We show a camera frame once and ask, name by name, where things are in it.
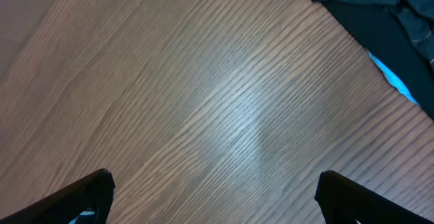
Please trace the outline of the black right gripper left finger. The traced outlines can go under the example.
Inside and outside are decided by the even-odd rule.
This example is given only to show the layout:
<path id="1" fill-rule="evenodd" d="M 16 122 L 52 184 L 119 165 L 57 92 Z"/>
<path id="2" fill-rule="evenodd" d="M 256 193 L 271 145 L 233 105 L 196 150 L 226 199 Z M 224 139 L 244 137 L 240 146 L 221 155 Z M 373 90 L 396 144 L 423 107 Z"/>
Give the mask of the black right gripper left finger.
<path id="1" fill-rule="evenodd" d="M 101 168 L 34 204 L 1 219 L 16 223 L 105 224 L 113 203 L 115 182 Z"/>

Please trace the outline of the light blue garment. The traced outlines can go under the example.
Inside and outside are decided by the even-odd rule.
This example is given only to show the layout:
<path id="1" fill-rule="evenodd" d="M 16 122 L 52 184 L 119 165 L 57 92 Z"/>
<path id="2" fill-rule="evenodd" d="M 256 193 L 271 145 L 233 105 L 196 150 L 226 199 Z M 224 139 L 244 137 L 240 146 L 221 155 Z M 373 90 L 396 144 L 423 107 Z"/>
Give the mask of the light blue garment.
<path id="1" fill-rule="evenodd" d="M 411 95 L 409 89 L 406 85 L 390 70 L 383 62 L 381 62 L 377 57 L 375 57 L 370 51 L 368 51 L 368 55 L 377 68 L 381 71 L 383 77 L 387 80 L 387 82 L 393 86 L 401 95 L 405 96 L 408 100 L 418 105 L 414 97 Z"/>

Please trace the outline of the black printed garment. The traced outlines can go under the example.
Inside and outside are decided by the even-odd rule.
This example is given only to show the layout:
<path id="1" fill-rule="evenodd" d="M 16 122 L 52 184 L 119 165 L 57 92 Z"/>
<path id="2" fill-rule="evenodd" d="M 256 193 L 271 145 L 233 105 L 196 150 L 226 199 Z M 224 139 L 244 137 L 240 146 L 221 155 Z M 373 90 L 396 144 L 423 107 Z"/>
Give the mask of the black printed garment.
<path id="1" fill-rule="evenodd" d="M 433 116 L 433 0 L 311 0 L 409 89 Z"/>

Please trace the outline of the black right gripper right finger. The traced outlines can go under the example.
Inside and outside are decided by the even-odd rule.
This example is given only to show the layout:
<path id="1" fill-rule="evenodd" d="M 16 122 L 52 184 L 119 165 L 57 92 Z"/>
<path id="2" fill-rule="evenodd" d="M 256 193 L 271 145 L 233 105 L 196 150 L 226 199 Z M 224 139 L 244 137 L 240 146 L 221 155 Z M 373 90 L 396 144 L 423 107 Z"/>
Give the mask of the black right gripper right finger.
<path id="1" fill-rule="evenodd" d="M 433 224 L 332 170 L 320 174 L 315 201 L 326 224 Z"/>

